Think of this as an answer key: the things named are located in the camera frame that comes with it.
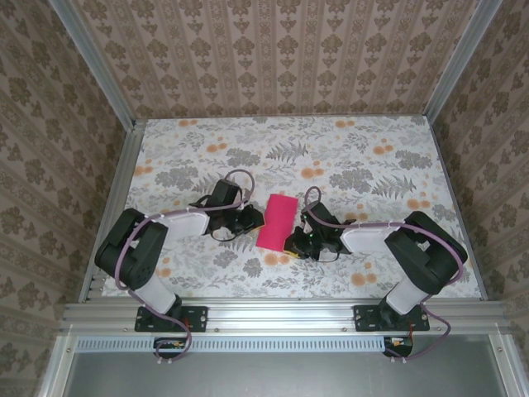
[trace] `wire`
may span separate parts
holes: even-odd
[[[231,175],[233,175],[235,173],[244,173],[244,174],[247,174],[248,176],[250,176],[251,188],[250,188],[250,191],[248,192],[248,194],[246,195],[246,197],[244,197],[244,199],[242,199],[241,201],[238,201],[236,203],[232,203],[232,204],[228,204],[228,205],[221,205],[221,206],[218,206],[218,207],[177,209],[177,210],[174,210],[174,211],[170,211],[168,213],[163,213],[163,214],[162,213],[155,213],[153,215],[150,215],[149,217],[146,217],[140,223],[138,223],[138,225],[134,228],[134,230],[132,231],[131,235],[126,239],[125,244],[123,245],[122,251],[120,252],[119,257],[117,258],[116,269],[114,270],[114,281],[116,282],[116,287],[119,290],[121,290],[121,291],[128,291],[129,295],[132,298],[136,299],[141,304],[145,305],[145,308],[147,310],[149,310],[151,313],[153,313],[156,317],[161,318],[161,319],[166,320],[166,321],[170,321],[171,323],[175,323],[176,325],[178,325],[179,327],[181,327],[185,331],[185,333],[187,335],[187,341],[186,341],[185,347],[180,352],[180,354],[174,358],[175,361],[176,360],[180,360],[181,358],[183,358],[186,355],[186,353],[189,351],[189,348],[191,347],[191,342],[193,341],[193,337],[191,335],[191,331],[189,330],[188,327],[186,327],[186,325],[184,323],[182,323],[178,319],[172,318],[170,316],[166,316],[165,314],[162,314],[162,313],[158,312],[156,309],[154,309],[151,306],[149,306],[134,291],[130,290],[128,287],[126,287],[126,285],[123,285],[121,283],[119,277],[120,277],[120,273],[122,271],[123,261],[125,259],[126,253],[128,252],[128,249],[131,247],[131,244],[134,241],[134,239],[136,238],[136,236],[141,232],[141,230],[148,223],[150,223],[150,222],[152,222],[152,221],[154,221],[156,219],[159,219],[159,218],[171,218],[171,217],[174,217],[176,215],[180,215],[182,213],[202,213],[202,212],[209,212],[209,211],[219,211],[219,210],[223,210],[223,209],[239,208],[241,205],[244,205],[245,203],[247,203],[250,200],[250,197],[254,193],[254,190],[255,190],[255,179],[254,179],[254,176],[247,170],[237,169],[237,170],[232,170],[232,171],[228,172],[226,174],[226,176],[224,177],[224,179],[227,179],[229,176],[231,176]],[[159,361],[164,360],[160,356],[160,346],[161,346],[161,344],[159,343],[156,346],[156,350],[155,350],[156,358],[158,358]]]
[[[410,340],[412,341],[413,343],[413,324],[412,322],[410,321],[410,333],[408,334],[408,336],[410,338]]]
[[[235,240],[238,236],[240,236],[240,234],[234,234],[233,237],[227,238],[226,240],[221,240],[221,239],[216,238],[215,236],[213,236],[213,232],[210,233],[210,236],[211,236],[212,239],[215,240],[216,242],[232,242],[232,241]]]
[[[452,279],[450,279],[450,281],[448,281],[448,283],[446,283],[446,285],[454,284],[457,280],[459,280],[463,276],[463,273],[465,272],[465,269],[463,267],[463,261],[461,260],[461,258],[457,254],[457,252],[454,250],[454,248],[452,248],[450,244],[445,242],[443,239],[441,239],[436,234],[434,234],[432,232],[429,232],[429,231],[427,231],[427,230],[425,230],[425,229],[423,229],[421,227],[408,225],[407,223],[404,223],[404,222],[368,222],[368,223],[352,223],[352,224],[349,224],[349,225],[336,225],[336,224],[333,224],[333,223],[325,222],[322,219],[318,218],[312,212],[312,210],[310,209],[310,205],[309,205],[309,202],[308,202],[308,196],[310,195],[310,193],[313,190],[317,191],[317,203],[319,203],[322,200],[322,191],[320,190],[320,188],[318,188],[317,186],[311,186],[310,188],[308,188],[307,192],[305,193],[305,209],[311,215],[311,217],[314,218],[314,220],[316,222],[320,223],[321,225],[327,226],[327,227],[334,227],[335,229],[361,229],[362,227],[403,227],[403,228],[406,228],[406,229],[409,229],[409,230],[413,230],[414,232],[421,233],[422,235],[424,235],[426,237],[429,237],[433,241],[439,243],[443,248],[445,248],[454,257],[455,262],[457,263],[458,271],[457,271],[456,275]],[[437,316],[436,314],[432,313],[425,306],[424,303],[429,298],[431,298],[431,295],[428,295],[419,304],[421,309],[426,314],[428,314],[430,317],[433,317],[436,320],[444,323],[446,325],[446,331],[435,342],[433,342],[429,347],[427,347],[425,350],[423,350],[422,352],[418,352],[418,353],[412,354],[411,356],[408,356],[408,357],[402,357],[400,354],[396,353],[395,351],[386,348],[386,350],[388,352],[394,354],[397,357],[402,358],[403,362],[408,361],[408,360],[414,360],[416,358],[424,356],[428,352],[430,352],[433,349],[435,349],[450,334],[450,330],[452,329],[451,325],[445,319],[443,319],[443,318]]]
[[[336,258],[334,258],[332,261],[315,261],[316,263],[333,263],[338,261],[338,258],[340,258],[340,252],[336,253]]]

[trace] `damask wallpaper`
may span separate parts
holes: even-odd
[[[138,118],[421,113],[475,0],[74,0]]]
[[[491,297],[529,363],[529,2],[504,0],[434,128]]]
[[[0,2],[0,396],[33,395],[124,131],[47,1]]]

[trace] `gray floor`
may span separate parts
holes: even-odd
[[[86,353],[75,358],[65,395],[500,397],[505,392],[488,338],[450,337],[404,365],[380,353],[196,353],[172,365],[157,365],[146,353]]]

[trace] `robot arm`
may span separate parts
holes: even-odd
[[[462,263],[468,257],[461,244],[420,211],[413,212],[403,222],[348,228],[347,225],[355,220],[341,224],[318,200],[302,210],[301,218],[303,227],[296,227],[284,246],[286,252],[296,257],[318,261],[324,249],[335,252],[336,257],[357,251],[378,251],[393,254],[403,268],[403,279],[377,308],[370,308],[368,316],[357,322],[357,329],[362,331],[409,329],[408,314],[429,296],[439,294],[450,282],[459,266],[453,253],[437,241],[439,238],[450,246]],[[426,234],[409,230],[409,227]]]
[[[465,249],[425,213],[414,211],[402,227],[384,226],[345,230],[341,241],[347,250],[386,251],[393,254],[405,276],[379,304],[381,327],[396,328],[406,315],[429,296],[439,294],[458,271],[450,252],[436,240],[404,226],[419,227],[446,242],[462,263]]]
[[[242,194],[239,185],[221,179],[212,194],[191,204],[195,207],[192,210],[162,214],[149,221],[126,251],[119,270],[119,282],[134,291],[156,312],[179,318],[182,309],[180,297],[167,289],[155,272],[164,242],[212,235],[221,227],[227,228],[236,237],[263,226],[263,215],[252,205],[240,208],[234,204],[238,194]],[[144,220],[145,214],[132,208],[125,210],[99,247],[95,264],[114,276],[127,239]]]

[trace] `gray leaf pattern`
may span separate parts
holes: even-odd
[[[429,126],[421,117],[149,120],[127,205],[143,213],[185,208],[235,168],[255,177],[251,202],[260,211],[271,194],[297,198],[300,210],[307,188],[317,185],[341,222],[399,220],[418,209],[461,240]],[[250,187],[245,175],[233,180]],[[6,215],[2,225],[26,233],[28,225],[17,226],[15,215]],[[295,225],[299,222],[297,215]],[[320,264],[256,247],[258,236],[253,231],[231,242],[206,236],[166,241],[158,274],[183,297],[345,299],[382,297],[403,274],[391,254],[356,252]],[[109,280],[103,294],[121,292]],[[441,296],[479,296],[472,270]]]
[[[422,156],[411,151],[398,151],[395,157],[401,159],[398,163],[405,170],[410,170],[413,167],[425,169],[431,167],[431,160],[428,157]]]
[[[244,271],[249,277],[259,277],[263,268],[261,267],[259,259],[254,258],[246,261],[242,271]]]
[[[307,145],[301,146],[301,142],[298,142],[297,145],[294,142],[287,142],[276,145],[275,148],[266,155],[266,158],[294,162],[299,156],[307,154]]]

